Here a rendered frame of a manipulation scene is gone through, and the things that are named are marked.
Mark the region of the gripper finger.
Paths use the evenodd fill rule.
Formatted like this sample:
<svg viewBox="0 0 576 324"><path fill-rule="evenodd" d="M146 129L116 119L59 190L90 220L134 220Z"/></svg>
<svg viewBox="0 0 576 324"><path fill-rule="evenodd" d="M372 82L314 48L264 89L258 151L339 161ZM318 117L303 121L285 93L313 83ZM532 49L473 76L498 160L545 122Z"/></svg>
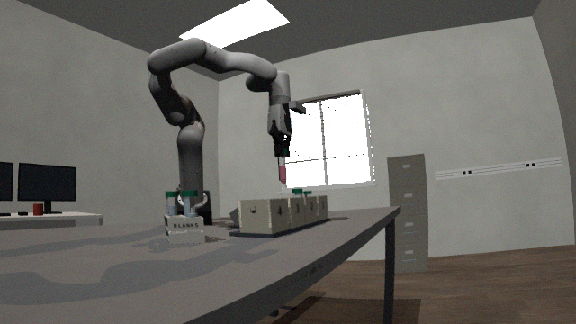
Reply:
<svg viewBox="0 0 576 324"><path fill-rule="evenodd" d="M283 143L282 144L283 144L283 148L287 149L287 152L288 152L287 157L288 158L290 157L290 141L291 140L292 140L292 137L288 137L288 136L283 137Z"/></svg>
<svg viewBox="0 0 576 324"><path fill-rule="evenodd" d="M282 157L282 156L284 156L284 144L282 144L283 143L283 134L276 134L276 128L277 128L276 127L276 120L274 120L271 131L270 131L270 134L274 140L274 155L276 157Z"/></svg>

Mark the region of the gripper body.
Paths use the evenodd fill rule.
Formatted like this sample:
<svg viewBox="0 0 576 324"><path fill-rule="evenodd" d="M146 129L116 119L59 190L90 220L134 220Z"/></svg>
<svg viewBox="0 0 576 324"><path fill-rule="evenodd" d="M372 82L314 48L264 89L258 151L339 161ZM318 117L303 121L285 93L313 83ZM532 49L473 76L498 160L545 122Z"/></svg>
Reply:
<svg viewBox="0 0 576 324"><path fill-rule="evenodd" d="M292 117L289 109L289 105L286 104L273 104L269 106L268 110L268 120L267 120L267 131L270 134L270 130L273 125L273 121L276 120L276 134L283 134L285 136L291 137L293 135L293 125Z"/></svg>

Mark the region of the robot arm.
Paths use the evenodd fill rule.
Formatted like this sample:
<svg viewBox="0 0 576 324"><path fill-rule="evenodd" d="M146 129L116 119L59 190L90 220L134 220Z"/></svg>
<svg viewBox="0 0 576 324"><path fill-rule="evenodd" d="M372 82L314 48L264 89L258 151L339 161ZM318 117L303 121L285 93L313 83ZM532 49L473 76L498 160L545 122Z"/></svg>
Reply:
<svg viewBox="0 0 576 324"><path fill-rule="evenodd" d="M199 59L201 60L197 62ZM269 106L286 104L286 106L289 105L290 110L299 115L307 114L307 108L296 100L291 101L289 75L284 71L277 71L272 63L259 56L228 52L196 37L152 52L147 62L149 90L166 121L181 129L177 137L177 150L179 187L182 190L176 188L180 193L177 200L184 207L181 192L197 190L197 208L199 209L208 202L207 195L203 193L205 126L192 101L186 95L176 91L169 73L193 63L217 74L230 71L250 73L246 79L247 89L252 92L269 92ZM186 116L188 116L187 119Z"/></svg>

